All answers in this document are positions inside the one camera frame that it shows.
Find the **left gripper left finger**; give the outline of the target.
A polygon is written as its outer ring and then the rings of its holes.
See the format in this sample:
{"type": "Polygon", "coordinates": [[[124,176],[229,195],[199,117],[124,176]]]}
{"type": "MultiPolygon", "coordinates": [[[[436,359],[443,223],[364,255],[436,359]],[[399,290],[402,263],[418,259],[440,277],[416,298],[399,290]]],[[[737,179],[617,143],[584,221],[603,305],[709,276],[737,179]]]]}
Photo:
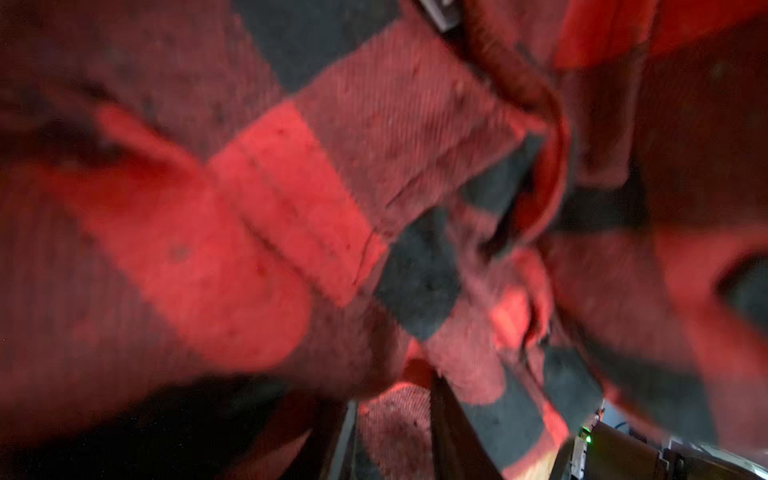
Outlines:
{"type": "Polygon", "coordinates": [[[309,437],[281,480],[339,479],[354,433],[357,410],[355,401],[321,402],[309,437]]]}

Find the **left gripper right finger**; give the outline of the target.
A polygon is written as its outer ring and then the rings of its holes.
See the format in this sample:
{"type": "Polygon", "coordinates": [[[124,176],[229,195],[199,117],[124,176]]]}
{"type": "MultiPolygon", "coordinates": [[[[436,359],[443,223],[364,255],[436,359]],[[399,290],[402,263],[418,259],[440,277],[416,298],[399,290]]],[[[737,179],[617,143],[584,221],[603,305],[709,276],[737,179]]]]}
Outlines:
{"type": "Polygon", "coordinates": [[[432,375],[430,422],[435,478],[502,479],[448,382],[432,375]]]}

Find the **red black plaid shirt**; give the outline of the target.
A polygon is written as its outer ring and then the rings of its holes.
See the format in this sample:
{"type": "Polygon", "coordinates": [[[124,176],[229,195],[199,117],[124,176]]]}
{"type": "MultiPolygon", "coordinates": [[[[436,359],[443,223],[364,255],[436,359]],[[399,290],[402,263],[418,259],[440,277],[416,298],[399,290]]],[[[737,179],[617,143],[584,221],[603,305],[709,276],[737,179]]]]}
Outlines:
{"type": "Polygon", "coordinates": [[[763,1],[5,1],[1,475],[767,446],[763,1]]]}

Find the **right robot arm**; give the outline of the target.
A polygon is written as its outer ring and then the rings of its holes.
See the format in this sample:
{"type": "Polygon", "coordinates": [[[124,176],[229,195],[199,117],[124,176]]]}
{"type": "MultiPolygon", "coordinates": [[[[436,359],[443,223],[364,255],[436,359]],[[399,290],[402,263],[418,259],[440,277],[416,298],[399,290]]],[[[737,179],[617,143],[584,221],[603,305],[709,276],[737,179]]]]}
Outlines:
{"type": "Polygon", "coordinates": [[[561,447],[552,479],[765,479],[758,460],[678,437],[656,441],[632,428],[610,404],[598,408],[561,447]]]}

